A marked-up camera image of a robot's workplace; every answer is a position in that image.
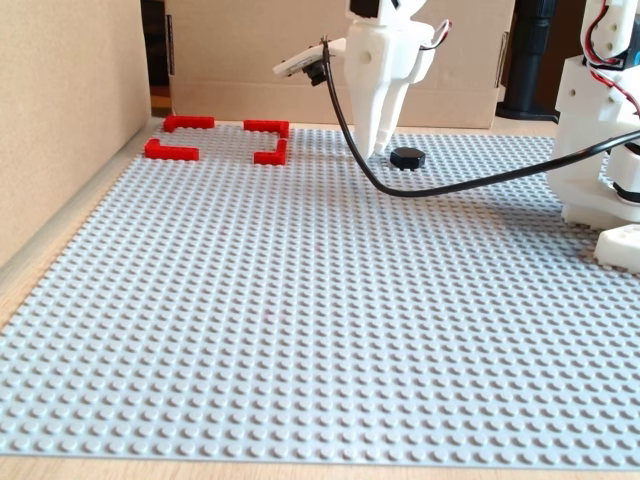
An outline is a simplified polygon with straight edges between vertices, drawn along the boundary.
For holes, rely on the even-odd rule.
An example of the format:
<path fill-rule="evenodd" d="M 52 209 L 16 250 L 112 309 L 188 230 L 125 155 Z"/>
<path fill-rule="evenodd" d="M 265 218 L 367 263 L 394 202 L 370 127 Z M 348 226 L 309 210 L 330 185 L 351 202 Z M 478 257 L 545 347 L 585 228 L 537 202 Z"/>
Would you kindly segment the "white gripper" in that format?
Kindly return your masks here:
<path fill-rule="evenodd" d="M 414 84 L 426 77 L 433 51 L 421 47 L 432 38 L 431 25 L 414 21 L 396 26 L 354 22 L 349 27 L 345 79 L 354 89 L 350 92 L 354 138 L 363 159 L 371 157 L 375 144 L 377 153 L 389 144 L 409 88 L 395 80 Z"/>

